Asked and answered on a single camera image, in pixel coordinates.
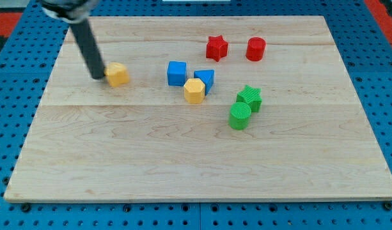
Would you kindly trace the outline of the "grey robot arm end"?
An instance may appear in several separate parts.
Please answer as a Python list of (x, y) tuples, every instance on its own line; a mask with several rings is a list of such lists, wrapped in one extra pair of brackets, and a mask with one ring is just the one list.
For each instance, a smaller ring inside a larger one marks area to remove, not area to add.
[(99, 0), (41, 0), (40, 3), (49, 17), (77, 24), (88, 18)]

